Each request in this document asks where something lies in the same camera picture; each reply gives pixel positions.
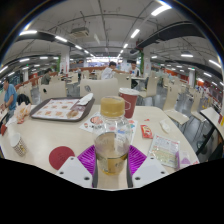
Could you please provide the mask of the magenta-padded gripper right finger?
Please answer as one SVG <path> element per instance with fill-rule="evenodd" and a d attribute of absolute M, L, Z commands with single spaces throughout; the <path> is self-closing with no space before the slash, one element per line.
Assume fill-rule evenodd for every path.
<path fill-rule="evenodd" d="M 140 188 L 168 175 L 166 169 L 154 156 L 146 156 L 130 146 L 127 159 L 127 185 Z"/>

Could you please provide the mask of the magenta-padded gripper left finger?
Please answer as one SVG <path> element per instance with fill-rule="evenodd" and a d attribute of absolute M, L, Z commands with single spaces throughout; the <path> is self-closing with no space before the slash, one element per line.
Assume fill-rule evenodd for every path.
<path fill-rule="evenodd" d="M 98 168 L 95 147 L 88 147 L 77 157 L 70 156 L 56 175 L 84 188 L 96 188 Z"/>

